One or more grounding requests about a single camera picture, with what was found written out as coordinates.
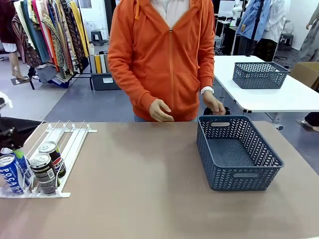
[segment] basket handle hole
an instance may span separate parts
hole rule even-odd
[[[229,122],[213,122],[210,124],[212,127],[228,127],[230,126]]]
[[[258,173],[234,173],[234,178],[258,178]]]

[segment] hoodie zipper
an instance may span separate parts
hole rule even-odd
[[[174,82],[174,73],[173,73],[173,36],[172,36],[173,29],[169,29],[169,69],[170,69],[170,83],[172,89],[172,109],[174,111],[175,105],[175,82]]]

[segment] plastic basket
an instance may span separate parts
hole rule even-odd
[[[215,191],[266,190],[284,166],[246,116],[199,117],[196,142]]]
[[[235,63],[233,81],[242,89],[280,89],[288,73],[275,62]]]

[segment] fabric pile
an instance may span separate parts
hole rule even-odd
[[[24,63],[31,67],[53,64],[58,74],[52,81],[58,85],[83,73],[89,41],[73,0],[18,0],[14,7],[12,26]]]

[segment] basket rim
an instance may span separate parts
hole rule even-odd
[[[203,127],[201,126],[201,123],[200,123],[199,121],[200,121],[201,118],[225,118],[225,117],[226,117],[226,118],[243,118],[243,119],[247,119],[247,120],[252,124],[252,126],[255,128],[255,131],[256,131],[257,135],[262,138],[262,140],[266,143],[266,145],[268,146],[268,148],[271,150],[272,154],[278,159],[278,161],[281,163],[281,165],[280,165],[280,166],[219,166],[219,165],[215,162],[215,160],[214,160],[214,157],[213,157],[213,155],[212,155],[212,153],[211,153],[211,150],[210,150],[210,147],[209,147],[209,144],[208,144],[206,135],[205,135],[205,133],[204,133],[204,129],[203,129]],[[285,166],[283,160],[278,156],[278,154],[275,152],[275,150],[269,145],[268,141],[259,133],[259,131],[257,130],[256,126],[255,126],[254,123],[250,120],[249,117],[247,117],[247,116],[241,116],[241,115],[231,115],[231,116],[198,116],[198,117],[197,117],[197,122],[198,122],[197,125],[200,126],[200,129],[201,129],[202,133],[204,134],[205,142],[206,142],[206,144],[207,144],[207,146],[208,146],[208,150],[209,150],[210,157],[211,157],[211,159],[213,160],[213,163],[214,163],[217,167],[219,167],[219,168],[247,168],[247,169],[256,169],[256,168],[279,168],[279,169],[280,169],[280,168],[282,168],[282,167]]]
[[[273,62],[273,61],[267,61],[267,62],[235,62],[235,67],[236,67],[236,64],[273,64],[273,65],[276,65],[277,67],[281,68],[282,70],[281,71],[275,71],[277,73],[289,73],[290,70],[286,69],[285,67],[282,67],[281,65],[277,64],[276,62]],[[258,71],[257,73],[267,73],[269,71]]]

